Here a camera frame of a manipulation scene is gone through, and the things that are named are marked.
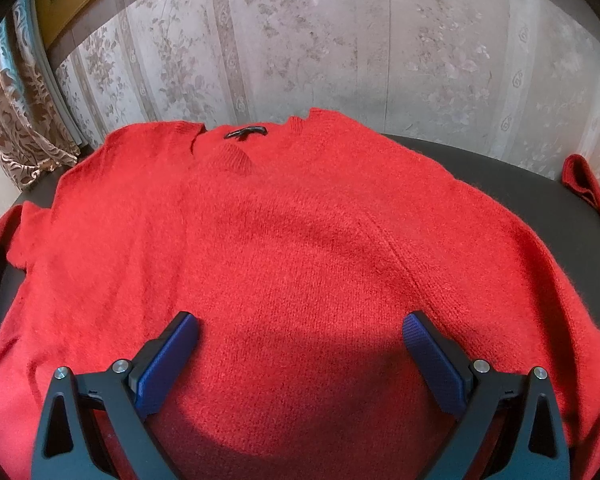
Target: brown leaf pattern curtain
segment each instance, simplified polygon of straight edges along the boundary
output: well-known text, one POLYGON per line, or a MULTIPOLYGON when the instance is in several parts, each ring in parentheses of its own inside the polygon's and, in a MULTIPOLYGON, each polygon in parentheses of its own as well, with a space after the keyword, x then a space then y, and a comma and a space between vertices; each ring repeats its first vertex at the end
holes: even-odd
POLYGON ((18 0, 0 24, 0 163, 19 189, 79 153, 37 66, 26 10, 18 0))

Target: blue gripper pad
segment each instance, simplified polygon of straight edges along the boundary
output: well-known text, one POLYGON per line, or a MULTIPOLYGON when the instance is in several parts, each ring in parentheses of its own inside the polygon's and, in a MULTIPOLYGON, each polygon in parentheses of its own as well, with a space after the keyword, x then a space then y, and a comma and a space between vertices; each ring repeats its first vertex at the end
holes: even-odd
POLYGON ((438 339, 442 338, 424 313, 412 312, 402 322, 402 339, 440 409, 459 419, 466 410, 465 379, 426 328, 427 324, 438 339))
POLYGON ((136 393, 134 406, 142 420, 160 410, 197 342, 198 320, 189 312, 181 312, 158 339, 149 341, 138 352, 136 358, 145 348, 157 350, 150 362, 136 370, 141 375, 136 378, 137 383, 132 385, 136 393))

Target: sweater sleeve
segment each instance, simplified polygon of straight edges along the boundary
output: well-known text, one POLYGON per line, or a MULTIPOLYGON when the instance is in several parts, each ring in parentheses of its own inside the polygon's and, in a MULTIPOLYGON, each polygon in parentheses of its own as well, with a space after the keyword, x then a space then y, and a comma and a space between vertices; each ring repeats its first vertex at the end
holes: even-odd
POLYGON ((35 261, 36 251, 45 238, 49 211, 25 202, 0 217, 0 246, 12 266, 26 270, 35 261))

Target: curtain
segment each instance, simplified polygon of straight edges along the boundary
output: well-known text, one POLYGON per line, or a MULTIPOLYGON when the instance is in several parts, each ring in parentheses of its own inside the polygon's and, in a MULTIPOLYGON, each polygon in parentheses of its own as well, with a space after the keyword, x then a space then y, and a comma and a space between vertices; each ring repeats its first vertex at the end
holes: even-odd
POLYGON ((19 189, 74 166, 80 150, 58 113, 32 49, 29 0, 0 23, 0 163, 19 189))

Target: red sweater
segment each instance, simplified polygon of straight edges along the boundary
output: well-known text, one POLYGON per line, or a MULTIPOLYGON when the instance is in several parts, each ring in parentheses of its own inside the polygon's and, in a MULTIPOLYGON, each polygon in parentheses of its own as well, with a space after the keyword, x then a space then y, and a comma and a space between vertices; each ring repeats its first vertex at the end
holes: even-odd
POLYGON ((0 328, 8 474, 29 477, 57 366, 104 370, 188 310, 202 339, 149 418, 186 478, 413 479, 454 423, 400 338, 422 309, 471 358, 547 368, 574 478, 591 478, 600 331, 533 231, 341 114, 266 126, 122 128, 51 209, 0 220, 27 271, 0 328))

